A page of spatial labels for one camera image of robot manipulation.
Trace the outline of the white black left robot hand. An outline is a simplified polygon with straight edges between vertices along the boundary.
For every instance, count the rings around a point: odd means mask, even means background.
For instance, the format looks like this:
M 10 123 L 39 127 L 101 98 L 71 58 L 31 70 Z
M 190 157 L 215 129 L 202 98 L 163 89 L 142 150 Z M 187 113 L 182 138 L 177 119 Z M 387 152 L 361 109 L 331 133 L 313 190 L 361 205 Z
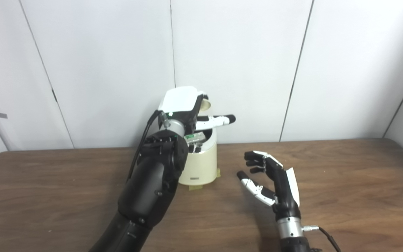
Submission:
M 158 120 L 159 130 L 168 129 L 177 135 L 189 135 L 197 131 L 235 123 L 233 114 L 221 116 L 200 115 L 211 108 L 208 95 L 193 86 L 170 89 L 162 99 L 158 111 L 165 118 Z

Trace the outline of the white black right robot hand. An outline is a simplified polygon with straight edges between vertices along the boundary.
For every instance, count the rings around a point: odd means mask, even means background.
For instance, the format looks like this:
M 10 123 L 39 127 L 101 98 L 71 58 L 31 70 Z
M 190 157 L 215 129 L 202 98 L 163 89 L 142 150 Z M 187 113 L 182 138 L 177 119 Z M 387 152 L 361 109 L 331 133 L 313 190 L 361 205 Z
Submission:
M 259 150 L 245 152 L 244 159 L 251 174 L 266 174 L 273 182 L 275 191 L 259 185 L 245 172 L 238 171 L 236 175 L 242 185 L 260 202 L 272 207 L 277 221 L 284 218 L 301 219 L 299 191 L 293 169 L 285 170 L 276 158 Z

